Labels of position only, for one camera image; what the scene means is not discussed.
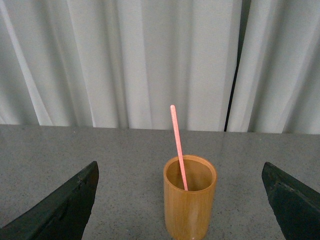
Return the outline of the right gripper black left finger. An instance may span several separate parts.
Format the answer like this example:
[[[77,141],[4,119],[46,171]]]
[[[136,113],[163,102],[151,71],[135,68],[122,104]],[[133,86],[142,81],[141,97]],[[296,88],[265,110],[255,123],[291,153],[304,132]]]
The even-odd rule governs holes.
[[[30,210],[0,229],[2,240],[80,240],[92,213],[99,167],[91,162]]]

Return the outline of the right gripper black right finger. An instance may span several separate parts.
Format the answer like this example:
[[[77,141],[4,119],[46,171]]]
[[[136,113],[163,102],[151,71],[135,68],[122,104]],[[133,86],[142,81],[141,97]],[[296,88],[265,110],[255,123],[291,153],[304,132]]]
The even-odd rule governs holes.
[[[268,202],[287,240],[320,238],[320,193],[266,162],[261,173]]]

